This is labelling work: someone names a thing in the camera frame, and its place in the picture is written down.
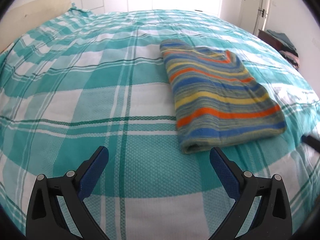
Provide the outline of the dark wooden side table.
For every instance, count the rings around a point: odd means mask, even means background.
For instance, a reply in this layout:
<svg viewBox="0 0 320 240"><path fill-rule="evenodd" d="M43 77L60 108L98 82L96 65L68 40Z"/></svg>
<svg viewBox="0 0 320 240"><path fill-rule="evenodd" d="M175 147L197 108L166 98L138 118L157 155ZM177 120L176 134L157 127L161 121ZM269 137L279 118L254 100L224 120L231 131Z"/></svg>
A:
<svg viewBox="0 0 320 240"><path fill-rule="evenodd" d="M259 30L258 37L262 41L273 47L276 51L277 49L280 49L281 43L277 39L272 37L270 34L268 34L266 31Z"/></svg>

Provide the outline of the striped multicolour knit sweater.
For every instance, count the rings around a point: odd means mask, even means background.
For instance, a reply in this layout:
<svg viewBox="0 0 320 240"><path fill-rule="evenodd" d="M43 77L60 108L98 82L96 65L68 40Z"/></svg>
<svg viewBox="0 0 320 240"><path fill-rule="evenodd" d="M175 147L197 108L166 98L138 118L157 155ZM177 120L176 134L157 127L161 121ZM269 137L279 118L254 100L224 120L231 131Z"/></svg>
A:
<svg viewBox="0 0 320 240"><path fill-rule="evenodd" d="M160 51L184 153L243 144L286 131L281 107L235 53L193 47L181 40L162 41Z"/></svg>

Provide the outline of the stack of folded clothes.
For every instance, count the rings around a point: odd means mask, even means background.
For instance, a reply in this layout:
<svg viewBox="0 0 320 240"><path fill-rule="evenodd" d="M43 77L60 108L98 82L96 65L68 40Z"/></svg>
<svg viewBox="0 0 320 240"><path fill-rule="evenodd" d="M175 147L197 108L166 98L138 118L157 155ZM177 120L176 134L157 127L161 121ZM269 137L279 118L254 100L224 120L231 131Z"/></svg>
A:
<svg viewBox="0 0 320 240"><path fill-rule="evenodd" d="M285 33L272 31L270 29L268 29L266 32L281 43L280 49L277 49L277 51L292 65L293 68L295 68L295 70L299 71L300 61L297 49L287 35Z"/></svg>

